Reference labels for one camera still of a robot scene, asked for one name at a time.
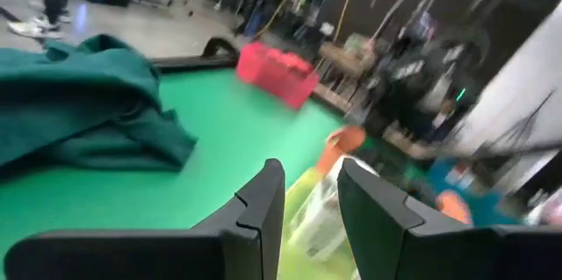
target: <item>dark green towel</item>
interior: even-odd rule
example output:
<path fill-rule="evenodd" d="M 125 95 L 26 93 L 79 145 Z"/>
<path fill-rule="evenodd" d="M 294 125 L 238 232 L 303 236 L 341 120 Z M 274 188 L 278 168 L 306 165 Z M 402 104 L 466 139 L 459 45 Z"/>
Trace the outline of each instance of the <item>dark green towel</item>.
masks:
<path fill-rule="evenodd" d="M 96 169 L 180 170 L 196 140 L 173 111 L 162 111 L 158 86 L 146 58 L 106 35 L 77 47 L 47 42 L 44 54 L 0 49 L 0 167 L 29 156 Z"/>

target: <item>green table surface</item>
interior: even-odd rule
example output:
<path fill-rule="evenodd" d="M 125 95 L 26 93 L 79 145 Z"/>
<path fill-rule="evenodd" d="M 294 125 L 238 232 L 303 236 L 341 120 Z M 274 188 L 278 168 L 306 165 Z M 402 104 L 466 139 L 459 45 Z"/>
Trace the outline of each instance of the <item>green table surface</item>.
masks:
<path fill-rule="evenodd" d="M 288 109 L 239 82 L 231 68 L 164 77 L 161 98 L 198 137 L 180 174 L 57 168 L 0 183 L 0 255 L 49 230 L 189 228 L 231 198 L 267 158 L 283 163 L 289 187 L 342 125 L 313 101 Z"/>

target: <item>red basket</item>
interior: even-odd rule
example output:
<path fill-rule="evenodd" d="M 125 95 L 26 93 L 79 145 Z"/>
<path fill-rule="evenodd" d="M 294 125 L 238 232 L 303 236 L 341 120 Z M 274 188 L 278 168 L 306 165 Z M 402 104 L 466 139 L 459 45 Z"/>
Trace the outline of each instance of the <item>red basket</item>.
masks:
<path fill-rule="evenodd" d="M 320 80 L 313 66 L 296 54 L 284 54 L 259 42 L 242 49 L 236 74 L 243 82 L 268 91 L 296 110 Z"/>

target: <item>teal object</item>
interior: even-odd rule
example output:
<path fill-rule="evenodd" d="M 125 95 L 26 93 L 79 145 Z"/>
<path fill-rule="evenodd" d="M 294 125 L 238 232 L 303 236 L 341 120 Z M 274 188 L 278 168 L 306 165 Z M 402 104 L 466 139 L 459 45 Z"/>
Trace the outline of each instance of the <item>teal object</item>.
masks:
<path fill-rule="evenodd" d="M 471 210 L 472 222 L 475 226 L 491 226 L 494 224 L 519 224 L 519 221 L 510 218 L 497 210 L 501 195 L 490 191 L 483 196 L 475 196 L 462 184 L 450 184 L 445 178 L 453 170 L 456 159 L 437 159 L 429 169 L 429 182 L 439 195 L 445 190 L 453 190 Z"/>
<path fill-rule="evenodd" d="M 0 166 L 179 171 L 195 147 L 162 110 L 156 70 L 113 37 L 50 41 L 44 54 L 0 49 L 0 66 Z"/>
<path fill-rule="evenodd" d="M 300 111 L 287 108 L 238 81 L 233 68 L 164 76 L 160 99 L 165 111 L 174 109 L 182 126 L 198 136 L 178 176 L 56 168 L 0 183 L 0 257 L 42 231 L 189 228 L 228 201 L 269 157 L 283 163 L 291 186 L 342 125 L 314 101 Z"/>

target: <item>white sneaker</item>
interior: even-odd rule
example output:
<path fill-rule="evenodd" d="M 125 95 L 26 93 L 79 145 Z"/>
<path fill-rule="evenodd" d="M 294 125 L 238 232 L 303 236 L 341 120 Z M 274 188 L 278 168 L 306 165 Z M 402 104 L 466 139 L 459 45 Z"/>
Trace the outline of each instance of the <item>white sneaker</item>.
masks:
<path fill-rule="evenodd" d="M 51 25 L 45 15 L 27 22 L 8 22 L 10 30 L 18 35 L 33 39 L 61 39 L 60 25 Z"/>
<path fill-rule="evenodd" d="M 34 8 L 37 12 L 43 12 L 45 11 L 45 5 L 43 4 L 42 1 L 39 0 L 30 0 L 29 2 L 29 6 Z M 72 22 L 72 18 L 70 17 L 70 12 L 68 12 L 68 9 L 63 9 L 61 15 L 59 16 L 59 21 L 61 21 L 62 23 L 71 23 Z"/>

